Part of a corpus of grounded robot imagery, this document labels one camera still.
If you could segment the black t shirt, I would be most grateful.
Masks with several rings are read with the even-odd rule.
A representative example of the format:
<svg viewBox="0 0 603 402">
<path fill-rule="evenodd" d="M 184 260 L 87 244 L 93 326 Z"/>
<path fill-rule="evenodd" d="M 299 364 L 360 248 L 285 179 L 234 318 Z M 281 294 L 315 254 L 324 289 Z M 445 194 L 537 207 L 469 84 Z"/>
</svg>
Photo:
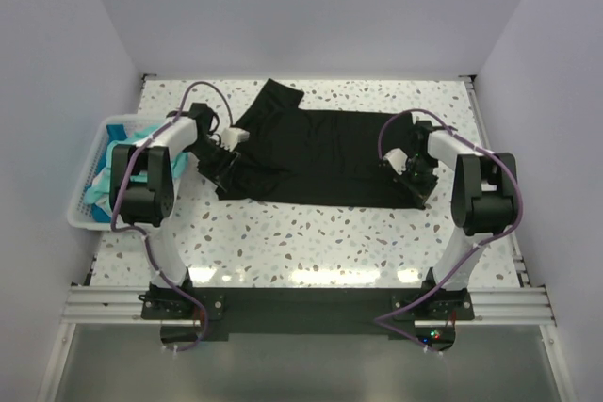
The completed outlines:
<svg viewBox="0 0 603 402">
<path fill-rule="evenodd" d="M 381 160 L 408 151 L 414 121 L 386 113 L 304 110 L 303 92 L 272 79 L 236 122 L 250 133 L 222 201 L 421 209 Z"/>
</svg>

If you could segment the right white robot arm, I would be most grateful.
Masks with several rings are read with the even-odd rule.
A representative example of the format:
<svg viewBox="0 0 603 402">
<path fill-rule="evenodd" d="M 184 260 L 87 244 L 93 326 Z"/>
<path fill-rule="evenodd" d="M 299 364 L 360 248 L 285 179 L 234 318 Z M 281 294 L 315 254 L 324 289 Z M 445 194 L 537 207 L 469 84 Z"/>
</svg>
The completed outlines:
<svg viewBox="0 0 603 402">
<path fill-rule="evenodd" d="M 440 165 L 453 173 L 450 213 L 455 225 L 444 254 L 431 269 L 434 288 L 419 300 L 421 312 L 442 319 L 453 308 L 449 292 L 467 288 L 483 250 L 518 225 L 523 212 L 517 186 L 515 158 L 470 143 L 456 131 L 429 121 L 416 121 L 410 148 L 393 148 L 381 155 L 394 172 L 394 181 L 423 208 L 437 185 Z"/>
</svg>

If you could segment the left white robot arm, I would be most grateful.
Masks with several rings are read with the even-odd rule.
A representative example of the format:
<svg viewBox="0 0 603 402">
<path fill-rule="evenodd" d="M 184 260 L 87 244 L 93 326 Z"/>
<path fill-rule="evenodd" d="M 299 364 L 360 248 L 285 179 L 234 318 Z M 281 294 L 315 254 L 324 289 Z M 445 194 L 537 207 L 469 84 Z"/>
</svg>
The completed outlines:
<svg viewBox="0 0 603 402">
<path fill-rule="evenodd" d="M 163 310 L 174 319 L 189 317 L 195 297 L 184 287 L 187 266 L 171 237 L 171 217 L 176 201 L 175 158 L 190 153 L 201 174 L 225 190 L 232 182 L 239 153 L 236 146 L 250 133 L 231 126 L 214 139 L 215 112 L 206 104 L 171 112 L 152 133 L 131 144 L 114 146 L 110 159 L 110 230 L 140 235 L 150 267 L 150 284 L 170 288 L 162 298 Z"/>
</svg>

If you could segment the blue t shirt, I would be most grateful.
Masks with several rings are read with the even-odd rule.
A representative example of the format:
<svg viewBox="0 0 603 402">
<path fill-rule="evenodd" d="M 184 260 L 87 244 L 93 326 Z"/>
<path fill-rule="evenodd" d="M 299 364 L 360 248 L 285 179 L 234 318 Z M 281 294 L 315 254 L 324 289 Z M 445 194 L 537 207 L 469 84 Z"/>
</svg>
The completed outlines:
<svg viewBox="0 0 603 402">
<path fill-rule="evenodd" d="M 128 135 L 122 124 L 108 124 L 106 126 L 106 133 L 109 143 L 113 141 L 125 141 L 128 139 Z"/>
</svg>

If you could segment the teal t shirt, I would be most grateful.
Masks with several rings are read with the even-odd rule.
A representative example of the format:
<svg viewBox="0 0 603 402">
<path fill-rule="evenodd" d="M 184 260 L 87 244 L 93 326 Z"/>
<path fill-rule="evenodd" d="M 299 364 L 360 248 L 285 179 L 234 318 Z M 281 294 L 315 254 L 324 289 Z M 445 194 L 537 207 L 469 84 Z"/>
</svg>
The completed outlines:
<svg viewBox="0 0 603 402">
<path fill-rule="evenodd" d="M 105 196 L 94 196 L 90 192 L 90 185 L 87 187 L 84 203 L 90 205 L 94 211 L 103 213 L 104 223 L 108 223 L 107 218 L 112 214 L 112 206 L 123 181 L 123 174 L 128 167 L 128 158 L 136 151 L 137 144 L 144 144 L 152 134 L 159 128 L 159 125 L 151 125 L 145 129 L 133 133 L 125 141 L 113 141 L 108 143 L 106 154 L 101 159 L 97 169 L 98 173 L 105 167 L 111 169 L 110 192 Z"/>
</svg>

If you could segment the white plastic laundry basket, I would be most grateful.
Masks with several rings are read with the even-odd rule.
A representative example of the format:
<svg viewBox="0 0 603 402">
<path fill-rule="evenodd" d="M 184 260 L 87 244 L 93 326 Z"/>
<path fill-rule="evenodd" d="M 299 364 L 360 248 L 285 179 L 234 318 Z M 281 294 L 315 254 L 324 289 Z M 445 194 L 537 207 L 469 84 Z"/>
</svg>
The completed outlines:
<svg viewBox="0 0 603 402">
<path fill-rule="evenodd" d="M 86 189 L 98 174 L 97 165 L 106 154 L 106 147 L 109 143 L 109 133 L 106 126 L 108 124 L 122 125 L 125 133 L 130 137 L 133 133 L 148 126 L 160 124 L 162 121 L 163 119 L 159 117 L 124 114 L 109 116 L 100 123 L 90 145 L 84 166 L 74 185 L 73 194 L 67 208 L 66 218 L 70 226 L 93 232 L 108 232 L 110 230 L 108 223 L 97 222 L 93 218 L 91 206 L 84 203 Z"/>
</svg>

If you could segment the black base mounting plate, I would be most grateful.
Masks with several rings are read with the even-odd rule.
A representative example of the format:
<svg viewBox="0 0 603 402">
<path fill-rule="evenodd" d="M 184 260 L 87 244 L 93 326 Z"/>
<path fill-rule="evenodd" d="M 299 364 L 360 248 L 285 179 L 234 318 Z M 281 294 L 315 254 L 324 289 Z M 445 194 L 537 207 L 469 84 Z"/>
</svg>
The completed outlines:
<svg viewBox="0 0 603 402">
<path fill-rule="evenodd" d="M 141 317 L 162 322 L 164 345 L 234 334 L 395 335 L 402 330 L 441 350 L 455 340 L 454 324 L 474 319 L 469 292 L 427 288 L 187 288 L 150 287 L 139 296 Z"/>
</svg>

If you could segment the aluminium frame rail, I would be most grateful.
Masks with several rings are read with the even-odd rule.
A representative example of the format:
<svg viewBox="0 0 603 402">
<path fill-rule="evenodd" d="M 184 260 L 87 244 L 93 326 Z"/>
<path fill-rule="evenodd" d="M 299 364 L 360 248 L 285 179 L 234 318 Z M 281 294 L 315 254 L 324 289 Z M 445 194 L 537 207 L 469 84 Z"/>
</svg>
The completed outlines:
<svg viewBox="0 0 603 402">
<path fill-rule="evenodd" d="M 63 324 L 127 325 L 142 321 L 144 286 L 72 285 L 61 313 Z"/>
</svg>

